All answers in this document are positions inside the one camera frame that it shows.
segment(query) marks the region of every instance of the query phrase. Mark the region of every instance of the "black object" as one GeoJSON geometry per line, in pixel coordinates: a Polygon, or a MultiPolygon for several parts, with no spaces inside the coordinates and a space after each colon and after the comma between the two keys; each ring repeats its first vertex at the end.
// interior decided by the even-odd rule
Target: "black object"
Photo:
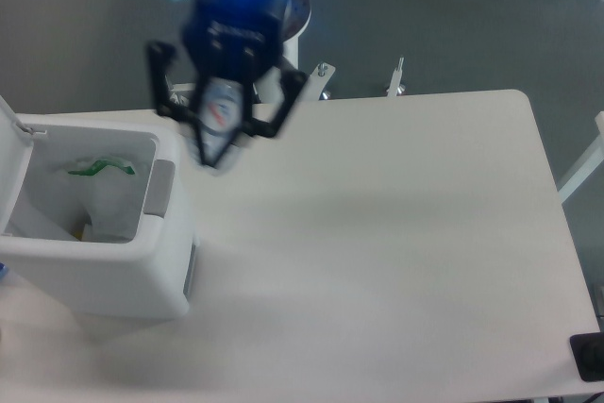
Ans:
{"type": "Polygon", "coordinates": [[[573,335],[570,346],[581,379],[604,381],[604,333],[573,335]]]}
{"type": "Polygon", "coordinates": [[[182,29],[182,42],[198,73],[189,105],[170,99],[165,76],[176,49],[165,42],[150,42],[147,62],[155,108],[160,116],[189,124],[197,141],[202,165],[216,167],[240,134],[274,138],[290,114],[308,77],[283,62],[283,24],[289,0],[195,0],[193,14],[182,29]],[[270,122],[254,118],[257,102],[254,83],[272,67],[281,69],[284,99],[270,122]],[[225,145],[208,159],[204,152],[204,93],[214,78],[242,87],[241,123],[225,133],[225,145]]]}
{"type": "Polygon", "coordinates": [[[593,394],[588,399],[586,399],[585,401],[583,401],[583,403],[592,403],[593,401],[598,400],[603,395],[604,395],[604,392],[600,392],[598,394],[593,394]]]}

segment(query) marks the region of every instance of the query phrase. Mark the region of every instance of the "green object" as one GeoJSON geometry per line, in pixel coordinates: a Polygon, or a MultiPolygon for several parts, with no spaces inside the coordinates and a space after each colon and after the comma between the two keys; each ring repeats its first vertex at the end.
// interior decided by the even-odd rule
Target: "green object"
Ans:
{"type": "Polygon", "coordinates": [[[93,165],[91,165],[90,167],[88,167],[86,169],[70,170],[67,173],[69,175],[77,175],[77,176],[95,176],[101,170],[103,170],[105,167],[108,167],[108,166],[120,169],[121,171],[123,171],[125,174],[128,174],[128,175],[135,174],[132,166],[122,162],[121,160],[111,159],[111,158],[103,158],[101,160],[97,160],[93,165]]]}

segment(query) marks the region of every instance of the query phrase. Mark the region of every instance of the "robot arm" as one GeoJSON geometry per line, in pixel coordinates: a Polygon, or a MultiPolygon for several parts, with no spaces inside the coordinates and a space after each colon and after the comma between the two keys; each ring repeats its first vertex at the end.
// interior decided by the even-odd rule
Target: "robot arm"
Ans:
{"type": "Polygon", "coordinates": [[[194,0],[181,33],[197,72],[188,105],[169,97],[166,73],[176,56],[168,43],[150,42],[147,60],[155,107],[191,128],[202,165],[217,167],[242,135],[275,137],[307,77],[283,59],[283,23],[289,0],[194,0]],[[284,99],[270,122],[253,117],[254,84],[281,69],[284,99]]]}

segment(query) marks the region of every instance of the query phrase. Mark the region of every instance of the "white table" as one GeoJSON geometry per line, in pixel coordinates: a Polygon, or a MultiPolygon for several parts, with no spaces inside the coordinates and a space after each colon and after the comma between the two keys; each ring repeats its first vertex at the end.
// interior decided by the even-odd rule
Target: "white table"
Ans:
{"type": "MultiPolygon", "coordinates": [[[[88,114],[163,122],[148,111],[88,114]]],[[[0,401],[439,403],[587,394],[597,331],[519,92],[299,106],[213,177],[189,315],[72,314],[0,287],[0,401]]]]}

